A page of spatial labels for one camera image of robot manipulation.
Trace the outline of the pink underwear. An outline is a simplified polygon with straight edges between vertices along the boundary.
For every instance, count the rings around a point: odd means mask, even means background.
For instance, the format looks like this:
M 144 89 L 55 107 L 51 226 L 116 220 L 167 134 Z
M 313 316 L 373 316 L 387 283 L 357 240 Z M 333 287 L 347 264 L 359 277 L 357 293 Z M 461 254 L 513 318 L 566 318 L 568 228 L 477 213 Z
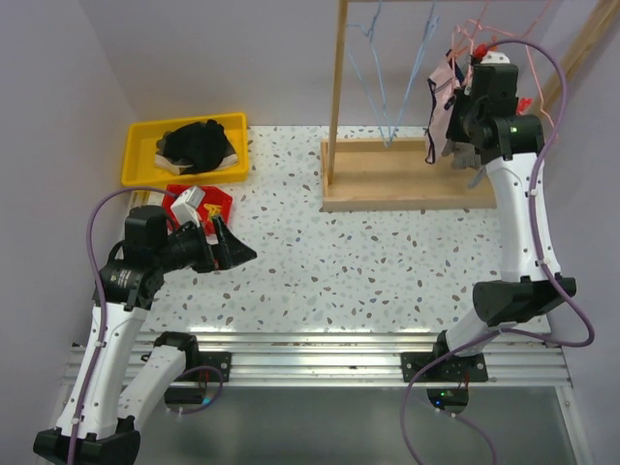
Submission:
M 430 94 L 430 113 L 425 130 L 425 162 L 433 165 L 443 153 L 447 144 L 447 130 L 450 124 L 455 91 L 463 83 L 464 75 L 451 59 L 444 58 L 426 79 Z

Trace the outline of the pink wire hanger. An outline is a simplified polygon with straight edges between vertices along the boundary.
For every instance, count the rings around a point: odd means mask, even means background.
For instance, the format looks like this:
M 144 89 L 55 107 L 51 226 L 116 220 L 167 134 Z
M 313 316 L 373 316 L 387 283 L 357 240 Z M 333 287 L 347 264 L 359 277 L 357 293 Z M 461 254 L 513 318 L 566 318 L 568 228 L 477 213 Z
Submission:
M 460 86 L 456 75 L 456 65 L 458 58 L 466 51 L 472 51 L 475 45 L 475 38 L 481 31 L 482 16 L 478 19 L 468 19 L 463 24 L 456 24 L 450 37 L 450 49 L 447 61 L 451 67 L 451 90 L 454 91 Z

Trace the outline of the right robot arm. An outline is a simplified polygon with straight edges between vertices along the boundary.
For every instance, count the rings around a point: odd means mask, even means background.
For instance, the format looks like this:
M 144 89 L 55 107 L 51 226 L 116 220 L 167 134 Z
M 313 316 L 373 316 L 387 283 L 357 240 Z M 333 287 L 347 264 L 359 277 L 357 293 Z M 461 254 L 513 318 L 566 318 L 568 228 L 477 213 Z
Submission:
M 543 179 L 533 174 L 542 151 L 543 126 L 517 112 L 518 69 L 511 62 L 473 67 L 472 79 L 456 90 L 447 142 L 469 144 L 493 188 L 502 236 L 500 277 L 478 282 L 474 308 L 433 346 L 427 379 L 455 381 L 481 363 L 486 344 L 504 329 L 542 316 L 562 297 L 550 282 L 575 295 L 576 282 L 562 274 L 553 251 L 543 197 Z

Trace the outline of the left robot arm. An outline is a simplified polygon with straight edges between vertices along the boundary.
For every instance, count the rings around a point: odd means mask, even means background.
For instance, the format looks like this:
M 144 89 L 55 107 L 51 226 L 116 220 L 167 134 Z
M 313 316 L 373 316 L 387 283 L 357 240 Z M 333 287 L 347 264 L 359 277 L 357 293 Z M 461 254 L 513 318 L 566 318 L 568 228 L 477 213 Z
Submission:
M 124 238 L 110 251 L 93 295 L 90 335 L 76 382 L 54 427 L 37 434 L 33 451 L 53 464 L 133 464 L 144 421 L 162 403 L 175 380 L 207 371 L 223 383 L 216 366 L 202 363 L 195 336 L 166 331 L 154 342 L 145 365 L 124 382 L 130 356 L 155 294 L 167 273 L 190 268 L 210 273 L 257 257 L 220 217 L 216 241 L 189 221 L 171 230 L 161 206 L 132 209 Z

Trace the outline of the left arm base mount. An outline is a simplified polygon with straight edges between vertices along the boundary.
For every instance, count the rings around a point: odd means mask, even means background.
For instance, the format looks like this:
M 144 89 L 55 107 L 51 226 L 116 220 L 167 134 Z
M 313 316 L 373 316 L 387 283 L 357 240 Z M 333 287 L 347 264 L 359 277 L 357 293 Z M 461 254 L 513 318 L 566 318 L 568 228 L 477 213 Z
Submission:
M 230 352 L 199 352 L 187 363 L 176 382 L 227 383 L 232 368 Z

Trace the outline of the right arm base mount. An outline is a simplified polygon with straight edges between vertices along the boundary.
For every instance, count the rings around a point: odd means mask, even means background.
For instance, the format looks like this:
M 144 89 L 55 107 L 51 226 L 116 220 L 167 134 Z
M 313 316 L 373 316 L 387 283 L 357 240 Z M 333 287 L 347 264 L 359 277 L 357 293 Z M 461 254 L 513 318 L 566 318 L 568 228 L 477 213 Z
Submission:
M 400 355 L 401 371 L 405 383 L 414 377 L 426 383 L 485 383 L 488 373 L 483 354 L 476 356 L 452 356 L 446 361 L 427 369 L 420 376 L 418 372 L 434 360 L 431 353 L 405 352 Z

